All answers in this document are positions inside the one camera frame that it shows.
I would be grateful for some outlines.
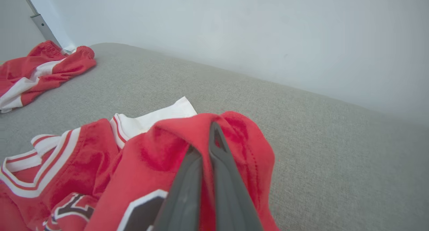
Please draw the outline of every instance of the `gray fabric surface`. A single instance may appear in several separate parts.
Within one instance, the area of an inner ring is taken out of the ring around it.
[[[41,133],[186,96],[196,111],[240,112],[276,154],[270,208],[281,230],[429,230],[429,129],[321,95],[114,43],[97,66],[0,115],[0,157]]]

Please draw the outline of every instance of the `white trim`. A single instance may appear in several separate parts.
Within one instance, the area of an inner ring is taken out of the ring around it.
[[[58,207],[58,208],[56,208],[56,209],[55,209],[55,214],[54,214],[54,216],[55,216],[55,220],[59,220],[59,219],[61,219],[61,218],[63,218],[63,217],[70,216],[70,215],[76,215],[76,216],[79,216],[79,217],[81,217],[81,218],[85,219],[85,220],[86,220],[86,222],[89,222],[88,217],[87,217],[87,216],[85,216],[85,215],[83,215],[83,214],[81,214],[81,213],[77,213],[77,212],[67,212],[67,213],[63,213],[63,214],[58,214],[58,211],[59,211],[59,209],[60,209],[60,208],[64,208],[64,207],[66,207],[67,205],[69,205],[69,204],[70,204],[70,202],[72,202],[72,201],[73,201],[73,199],[75,199],[75,197],[77,197],[77,196],[79,196],[79,193],[73,193],[72,198],[70,199],[70,201],[68,201],[66,204],[64,204],[64,205],[62,205],[62,206],[60,206],[60,207]],[[76,200],[76,201],[71,205],[71,208],[77,208],[77,209],[80,209],[80,210],[85,211],[85,212],[87,212],[87,211],[89,210],[89,208],[92,208],[92,207],[90,207],[88,204],[86,204],[84,208],[83,208],[83,207],[78,207],[78,206],[76,206],[76,204],[77,204],[80,200],[82,200],[84,197],[85,197],[85,195],[80,196],[80,197],[79,197],[79,199],[77,199],[77,200]]]
[[[40,138],[42,138],[42,137],[45,137],[45,136],[55,136],[55,135],[49,135],[49,134],[42,134],[42,135],[36,135],[35,137],[33,137],[32,139],[31,139],[31,144],[34,146],[34,143],[38,140],[38,139],[40,139]]]
[[[55,219],[55,216],[52,214],[51,215],[51,223],[53,224],[53,225],[58,225],[58,222],[57,222],[57,220]]]
[[[115,137],[115,142],[118,145],[119,148],[123,148],[125,143],[121,140],[121,138],[119,138],[118,136],[118,130],[117,130],[117,125],[115,123],[114,118],[116,118],[116,121],[118,121],[119,124],[119,120],[118,120],[118,114],[115,114],[113,116],[113,118],[110,120],[110,126],[112,127],[112,132],[113,132],[113,136]]]
[[[27,153],[18,155],[18,156],[29,156],[32,155],[34,153],[37,153],[35,150],[29,151]],[[17,156],[12,156],[10,158],[6,157],[3,165],[6,166],[6,169],[9,170],[9,172],[15,172],[15,171],[20,171],[20,170],[25,170],[31,167],[37,167],[38,165],[40,165],[42,163],[42,159],[40,158],[40,156],[35,155],[32,157],[28,157],[26,159],[22,159],[20,161],[14,161],[14,162],[10,162],[7,163],[7,161],[13,161],[14,159],[17,159]]]
[[[39,156],[43,156],[45,153],[55,148],[60,140],[61,136],[52,136],[41,140],[34,146],[34,148],[36,149]]]
[[[125,226],[127,226],[127,222],[129,217],[131,216],[131,213],[133,212],[134,208],[144,204],[145,202],[148,202],[152,199],[154,199],[155,197],[162,197],[162,198],[166,198],[167,197],[168,192],[158,189],[156,191],[152,191],[151,193],[136,199],[132,202],[130,202],[130,205],[128,205],[127,210],[124,213],[124,216],[122,216],[121,222],[119,223],[118,229],[116,231],[123,231]]]
[[[119,117],[120,115],[123,115],[123,114],[119,114],[119,115],[115,114],[116,121],[118,121],[119,134],[122,136],[122,138],[125,139],[125,141],[128,141],[130,138],[124,133],[124,129],[122,128],[121,118]]]
[[[26,157],[26,156],[29,156],[29,155],[34,154],[34,153],[36,153],[36,150],[31,150],[29,152],[22,153],[22,154],[19,154],[19,155],[16,155],[16,156],[6,157],[5,160],[4,160],[4,163],[6,163],[6,160],[13,161],[15,159],[18,159],[18,158],[21,158],[21,157]]]
[[[150,112],[146,115],[129,118],[126,115],[117,115],[119,120],[119,131],[122,136],[126,136],[127,139],[131,139],[141,133],[146,133],[150,128],[158,121],[171,118],[187,118],[196,115],[196,111],[192,104],[187,100],[186,97],[182,97],[176,101],[173,105],[158,109],[154,112]]]
[[[14,108],[22,107],[21,94],[36,86],[39,82],[39,77],[52,74],[52,69],[55,65],[64,59],[42,63],[36,67],[29,79],[23,77],[18,80],[4,95],[0,97],[0,112],[6,113]]]
[[[49,227],[49,225],[46,223],[46,225],[44,225],[44,227],[45,227],[45,229],[47,229],[47,231],[61,231],[61,228],[60,229],[53,229],[53,228],[50,228]]]
[[[59,151],[63,147],[64,141],[66,140],[66,136],[69,132],[72,132],[69,138],[69,142],[67,146],[65,147],[63,154],[58,158],[57,162],[51,167],[50,170],[46,173],[46,175],[43,177],[42,180],[40,180],[40,183],[36,190],[24,190],[17,186],[15,186],[5,175],[9,176],[16,184],[21,185],[23,187],[36,187],[37,183],[39,182],[41,174],[46,170],[46,168],[51,164],[51,162],[55,159],[55,157],[58,155]],[[40,193],[44,190],[44,188],[48,185],[48,183],[53,179],[53,177],[58,173],[58,171],[63,167],[63,165],[66,163],[69,156],[73,153],[73,150],[77,144],[77,141],[79,139],[79,133],[80,128],[75,130],[69,130],[66,131],[61,136],[61,141],[58,144],[58,146],[55,148],[55,150],[52,152],[52,154],[49,156],[49,158],[46,160],[45,163],[43,163],[42,167],[37,172],[37,175],[34,178],[33,183],[23,182],[17,179],[16,176],[12,175],[12,173],[6,168],[5,165],[2,166],[2,170],[5,173],[5,175],[1,175],[0,179],[10,188],[10,190],[17,196],[20,197],[28,197],[33,198],[40,195]]]

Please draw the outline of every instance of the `red fabric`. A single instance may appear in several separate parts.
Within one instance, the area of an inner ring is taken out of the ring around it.
[[[66,57],[55,43],[40,43],[28,56],[9,60],[0,66],[0,97],[21,78],[30,78],[37,66],[65,58],[54,66],[52,74],[39,77],[36,86],[21,93],[21,102],[25,106],[46,90],[60,87],[61,83],[95,66],[94,56],[94,51],[86,46],[78,47],[75,53]]]
[[[0,65],[0,96],[18,80],[30,78],[34,69],[43,63],[64,59],[61,49],[52,41],[40,43],[26,57],[15,58]]]
[[[131,202],[159,189],[168,191],[189,144],[203,157],[200,230],[215,230],[213,171],[208,154],[213,121],[224,132],[264,230],[278,230],[268,209],[274,153],[257,125],[236,112],[162,120],[149,132],[130,139],[111,167],[115,170],[112,180],[85,230],[116,231]]]
[[[62,147],[72,142],[69,133],[71,132],[61,136],[64,142]],[[109,167],[112,160],[118,155],[118,149],[110,123],[106,119],[84,125],[78,133],[76,144],[71,146],[70,156],[66,158],[62,166],[58,167],[58,172],[47,180],[48,184],[36,197],[23,197],[18,191],[12,191],[5,183],[8,179],[10,180],[10,177],[2,168],[0,204],[5,205],[8,209],[8,215],[0,215],[0,230],[27,230],[29,228],[41,231],[45,229],[47,222],[51,224],[51,228],[57,228],[58,226],[54,225],[59,225],[62,230],[83,230],[87,223],[84,217],[72,212],[58,213],[58,208],[70,203],[75,194],[83,196],[73,204],[74,207],[85,208],[88,205],[88,208],[95,208],[97,200],[110,181]],[[41,166],[44,166],[51,155],[53,155],[53,151],[44,154],[42,164],[37,167],[12,174],[20,181],[32,182],[38,171],[41,170]],[[63,158],[63,155],[64,153],[55,156],[49,167],[54,169],[55,165],[60,164],[58,159]],[[41,180],[42,178],[37,182],[37,186],[41,185]],[[34,189],[18,184],[13,187],[15,186],[25,190]]]

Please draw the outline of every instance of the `red jersey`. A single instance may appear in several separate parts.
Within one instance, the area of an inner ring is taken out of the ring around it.
[[[118,155],[109,121],[39,135],[32,144],[34,150],[6,158],[1,167],[0,229],[83,230]]]
[[[80,46],[73,54],[63,55],[52,41],[40,43],[26,57],[0,65],[0,112],[31,103],[95,64],[94,51],[89,47]]]
[[[278,230],[268,209],[274,153],[257,125],[235,112],[158,121],[149,132],[130,139],[112,165],[113,177],[85,230],[150,230],[189,145],[203,158],[200,230],[215,230],[213,170],[208,153],[213,121],[224,132],[264,230]]]

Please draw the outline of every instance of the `black number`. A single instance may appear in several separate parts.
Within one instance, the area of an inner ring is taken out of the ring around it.
[[[167,192],[156,190],[130,203],[119,224],[118,231],[151,230]]]
[[[94,212],[94,208],[90,207],[89,205],[86,205],[84,208],[76,206],[76,203],[79,202],[79,200],[83,197],[83,194],[73,194],[73,197],[70,202],[55,210],[55,218],[60,219],[68,215],[77,215],[83,217],[84,219],[86,219],[86,221],[89,221],[92,216],[92,213]]]

